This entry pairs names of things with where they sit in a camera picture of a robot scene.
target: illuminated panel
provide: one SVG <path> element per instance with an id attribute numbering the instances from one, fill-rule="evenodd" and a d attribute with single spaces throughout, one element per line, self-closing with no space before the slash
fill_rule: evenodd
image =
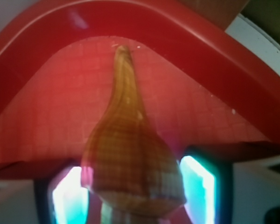
<path id="1" fill-rule="evenodd" d="M 87 221 L 89 193 L 81 187 L 81 168 L 73 167 L 53 190 L 57 224 L 84 224 Z"/>
<path id="2" fill-rule="evenodd" d="M 191 156 L 180 163 L 187 203 L 185 210 L 193 223 L 215 223 L 215 177 Z"/>

